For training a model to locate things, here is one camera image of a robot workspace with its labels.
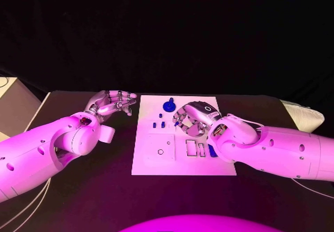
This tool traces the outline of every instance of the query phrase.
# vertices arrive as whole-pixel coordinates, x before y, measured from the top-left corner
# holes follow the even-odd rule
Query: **screw hole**
[[[11,166],[11,164],[10,164],[10,163],[5,165],[5,167],[7,167],[7,169],[8,169],[10,171],[12,171],[12,170],[14,170],[14,167]]]
[[[305,146],[300,144],[299,151],[305,151]]]
[[[43,148],[40,146],[37,147],[37,151],[43,155]]]

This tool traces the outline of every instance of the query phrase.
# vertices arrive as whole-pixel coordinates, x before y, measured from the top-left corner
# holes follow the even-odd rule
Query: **puzzle board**
[[[236,175],[234,165],[210,156],[207,135],[192,138],[174,126],[171,120],[175,111],[168,113],[162,110],[162,104],[169,98],[174,98],[175,111],[192,101],[207,102],[218,111],[214,97],[141,96],[132,175]]]

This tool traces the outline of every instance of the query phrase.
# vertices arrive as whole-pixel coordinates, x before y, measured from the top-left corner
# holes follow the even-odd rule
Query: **cable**
[[[8,84],[8,78],[5,76],[1,76],[1,77],[5,78],[7,82],[4,83],[4,85],[0,86],[0,88],[4,87]]]
[[[47,189],[48,189],[48,186],[50,186],[50,178],[48,178],[48,180],[47,180],[46,183],[47,183],[47,187],[46,187],[46,190],[44,190],[44,193],[43,193],[40,202],[38,202],[38,204],[37,204],[37,206],[35,206],[33,212],[30,213],[28,217],[25,218],[24,222],[20,224],[20,226],[15,228],[15,230],[14,230],[12,232],[15,232],[17,229],[24,225],[25,221],[27,221],[27,220],[30,219],[30,217],[33,216],[33,214],[34,214],[34,212],[35,212],[35,210],[37,210],[37,208],[38,208],[38,206],[40,206],[40,204],[41,204],[41,201],[43,201],[43,198],[44,198],[44,196],[46,196],[46,192],[47,192]]]
[[[322,195],[322,196],[329,197],[331,199],[334,199],[332,196],[328,196],[328,195],[325,195],[323,193],[316,192],[315,190],[312,190],[310,188],[308,188],[306,186],[303,186],[295,179],[290,178],[290,180],[292,180],[299,186],[302,186],[305,189],[308,189],[309,191],[312,191],[312,192],[315,192],[316,194],[319,194],[319,195]]]
[[[35,201],[35,199],[38,198],[40,194],[43,193],[44,188],[47,189],[50,185],[50,178],[47,179],[47,182],[43,186],[43,189],[40,190],[38,194],[35,195],[33,201],[30,202],[30,204],[25,206],[25,208],[23,208],[23,210],[11,217],[11,219],[0,226],[0,229],[21,215],[21,213],[25,211],[25,209],[30,207],[30,205],[33,204],[33,202]]]

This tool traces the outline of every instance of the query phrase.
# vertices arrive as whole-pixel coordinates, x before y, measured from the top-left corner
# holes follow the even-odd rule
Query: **blue object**
[[[208,146],[210,156],[211,157],[217,157],[217,154],[214,152],[213,146],[210,144],[207,144],[207,146]]]
[[[169,98],[168,101],[164,103],[162,109],[165,112],[172,112],[175,110],[175,103],[172,98]]]

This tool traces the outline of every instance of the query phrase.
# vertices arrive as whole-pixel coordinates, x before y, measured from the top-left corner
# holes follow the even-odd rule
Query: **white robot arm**
[[[33,128],[0,143],[0,202],[38,186],[97,141],[110,143],[115,130],[100,125],[110,114],[125,111],[136,95],[123,91],[100,91],[83,112]]]
[[[188,117],[191,127],[182,124]],[[205,102],[190,102],[172,122],[192,137],[207,133],[210,152],[274,175],[334,181],[334,139],[293,129],[263,126],[231,114],[220,116]]]

